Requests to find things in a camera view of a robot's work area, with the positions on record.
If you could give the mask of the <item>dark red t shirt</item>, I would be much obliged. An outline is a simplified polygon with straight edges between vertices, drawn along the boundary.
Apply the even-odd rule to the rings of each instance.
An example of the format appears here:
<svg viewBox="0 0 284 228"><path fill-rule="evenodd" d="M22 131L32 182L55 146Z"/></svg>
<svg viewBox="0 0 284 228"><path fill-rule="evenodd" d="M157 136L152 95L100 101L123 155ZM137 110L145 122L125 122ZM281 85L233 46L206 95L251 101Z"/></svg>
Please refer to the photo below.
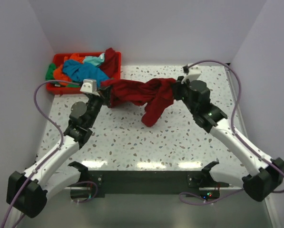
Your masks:
<svg viewBox="0 0 284 228"><path fill-rule="evenodd" d="M104 63L100 69L107 73L109 80L102 81L102 87L110 88L110 108L126 102L137 106L145 106L145 114L141 122L147 126L153 126L161 117L163 111L174 102L172 85L176 83L174 78L153 78L147 82L113 79L112 76L118 67L118 55L109 48L104 54Z"/></svg>

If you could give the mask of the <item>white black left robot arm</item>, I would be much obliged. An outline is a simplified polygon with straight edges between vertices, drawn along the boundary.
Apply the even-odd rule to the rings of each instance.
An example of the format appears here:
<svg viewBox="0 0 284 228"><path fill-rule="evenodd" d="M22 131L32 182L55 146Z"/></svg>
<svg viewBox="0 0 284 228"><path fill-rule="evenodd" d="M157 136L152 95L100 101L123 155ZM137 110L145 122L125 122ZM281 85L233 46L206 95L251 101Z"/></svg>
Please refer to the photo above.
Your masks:
<svg viewBox="0 0 284 228"><path fill-rule="evenodd" d="M13 172L8 180L7 203L30 218L36 217L55 194L69 185L84 186L88 181L87 167L73 162L73 174L58 173L60 166L78 152L93 134L91 128L103 105L110 105L111 87L96 91L82 86L87 102L71 107L68 126L60 131L61 139L35 164L22 173Z"/></svg>

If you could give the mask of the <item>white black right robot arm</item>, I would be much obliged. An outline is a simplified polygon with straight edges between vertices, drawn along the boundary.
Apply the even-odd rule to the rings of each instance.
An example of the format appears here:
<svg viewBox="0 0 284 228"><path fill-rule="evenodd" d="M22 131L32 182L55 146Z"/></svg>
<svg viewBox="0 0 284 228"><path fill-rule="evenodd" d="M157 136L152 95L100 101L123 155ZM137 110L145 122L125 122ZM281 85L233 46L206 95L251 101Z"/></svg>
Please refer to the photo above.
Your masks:
<svg viewBox="0 0 284 228"><path fill-rule="evenodd" d="M201 170L202 183L208 187L223 182L241 187L257 202L273 193L284 180L284 160L273 159L231 125L227 115L210 101L210 89L200 80L179 76L172 85L174 99L181 100L195 123L226 146L243 164L248 174L236 174L217 168L213 161Z"/></svg>

